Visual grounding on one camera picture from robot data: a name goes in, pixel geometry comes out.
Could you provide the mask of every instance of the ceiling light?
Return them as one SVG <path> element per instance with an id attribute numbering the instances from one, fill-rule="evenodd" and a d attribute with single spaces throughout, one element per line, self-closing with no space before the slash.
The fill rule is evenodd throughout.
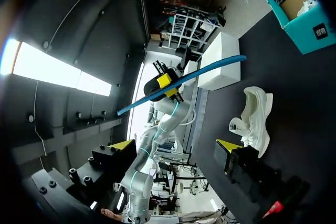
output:
<path id="1" fill-rule="evenodd" d="M 6 43 L 0 73 L 2 75 L 14 73 L 105 96 L 109 96 L 111 92 L 111 84 L 14 39 Z"/>
<path id="2" fill-rule="evenodd" d="M 111 84 L 104 82 L 94 76 L 82 71 L 79 77 L 77 89 L 87 91 L 94 94 L 109 96 L 111 92 Z"/>
<path id="3" fill-rule="evenodd" d="M 14 39 L 9 39 L 4 47 L 2 54 L 0 73 L 2 75 L 13 72 L 13 66 L 20 42 Z"/>
<path id="4" fill-rule="evenodd" d="M 80 69 L 22 42 L 14 62 L 14 74 L 34 80 L 76 88 Z"/>
<path id="5" fill-rule="evenodd" d="M 117 209 L 120 210 L 121 203 L 124 200 L 124 193 L 121 193 L 118 204 L 117 204 Z"/>
<path id="6" fill-rule="evenodd" d="M 93 210 L 93 209 L 94 209 L 94 207 L 96 206 L 96 204 L 97 204 L 97 202 L 96 202 L 96 201 L 94 201 L 94 202 L 91 204 L 90 208 Z"/>

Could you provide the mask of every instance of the ceiling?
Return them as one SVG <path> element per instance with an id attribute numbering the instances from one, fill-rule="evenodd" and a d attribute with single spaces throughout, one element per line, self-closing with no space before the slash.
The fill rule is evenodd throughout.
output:
<path id="1" fill-rule="evenodd" d="M 98 144 L 107 144 L 110 137 L 112 143 L 126 138 L 128 114 L 118 118 L 115 112 L 131 102 L 145 55 L 146 35 L 139 3 L 34 0 L 21 13 L 12 32 L 14 38 L 46 51 L 44 42 L 54 37 L 47 49 L 49 55 L 112 84 L 110 96 L 104 97 L 39 82 L 35 119 L 48 153 L 42 158 L 45 167 L 56 167 L 67 174 L 69 168 L 86 162 Z M 34 125 L 27 120 L 34 111 L 37 81 L 13 74 L 3 81 L 3 120 L 9 145 L 23 175 L 29 176 L 41 169 L 39 156 L 44 156 Z M 103 110 L 107 115 L 101 124 L 84 126 L 76 122 L 76 112 L 88 118 L 91 112 L 100 116 Z"/>

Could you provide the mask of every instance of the person's hand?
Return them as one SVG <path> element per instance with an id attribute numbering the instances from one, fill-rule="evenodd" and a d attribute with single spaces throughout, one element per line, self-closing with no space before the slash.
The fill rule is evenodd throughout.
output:
<path id="1" fill-rule="evenodd" d="M 105 215 L 106 217 L 111 218 L 111 219 L 114 219 L 114 220 L 117 220 L 117 221 L 122 221 L 122 216 L 121 216 L 121 215 L 116 215 L 116 214 L 114 214 L 114 212 L 112 212 L 112 211 L 109 210 L 109 209 L 104 209 L 104 208 L 102 208 L 102 209 L 100 210 L 100 213 L 101 213 L 102 215 Z"/>

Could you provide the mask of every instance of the desk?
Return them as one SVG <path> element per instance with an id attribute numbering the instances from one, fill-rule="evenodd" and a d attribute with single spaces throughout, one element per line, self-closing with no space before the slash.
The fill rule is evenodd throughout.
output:
<path id="1" fill-rule="evenodd" d="M 260 86 L 274 94 L 266 123 L 270 143 L 261 160 L 280 169 L 284 180 L 297 175 L 310 184 L 302 201 L 305 208 L 287 223 L 327 223 L 325 218 L 334 218 L 334 204 L 328 199 L 333 200 L 336 181 L 336 45 L 302 55 L 272 12 L 239 44 L 241 54 L 247 56 L 241 63 L 242 80 L 208 93 L 192 160 L 240 223 L 252 223 L 259 206 L 221 172 L 214 147 L 218 138 L 240 144 L 240 137 L 229 131 L 229 122 L 244 109 L 243 89 Z"/>

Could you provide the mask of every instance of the blue foam tube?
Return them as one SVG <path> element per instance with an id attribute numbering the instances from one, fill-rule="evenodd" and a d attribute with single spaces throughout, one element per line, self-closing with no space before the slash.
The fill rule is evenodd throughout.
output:
<path id="1" fill-rule="evenodd" d="M 183 82 L 189 81 L 189 80 L 191 80 L 191 79 L 193 79 L 193 78 L 195 78 L 197 76 L 200 76 L 203 73 L 209 72 L 209 71 L 214 70 L 216 68 L 220 68 L 220 67 L 232 64 L 232 63 L 243 61 L 243 60 L 246 60 L 246 56 L 245 55 L 231 56 L 229 58 L 225 58 L 225 59 L 216 61 L 216 62 L 214 62 L 214 63 L 212 63 L 212 64 L 210 64 L 208 66 L 205 66 L 204 68 L 198 69 L 198 70 L 196 70 L 196 71 L 194 71 L 192 73 L 189 73 L 189 74 L 187 74 L 187 75 L 179 78 L 176 82 L 168 85 L 164 89 L 161 89 L 161 90 L 155 92 L 154 94 L 151 94 L 151 95 L 149 95 L 147 97 L 143 97 L 140 100 L 135 101 L 133 104 L 130 104 L 130 105 L 126 106 L 125 108 L 119 110 L 118 111 L 118 115 L 121 115 L 121 114 L 129 111 L 130 109 L 135 108 L 136 106 L 139 106 L 140 104 L 142 104 L 144 102 L 147 102 L 147 101 L 150 101 L 152 99 L 155 99 L 156 97 L 164 94 L 165 92 L 167 92 L 167 91 L 169 91 L 169 90 L 171 90 L 173 88 L 176 88 L 178 85 L 182 84 Z"/>

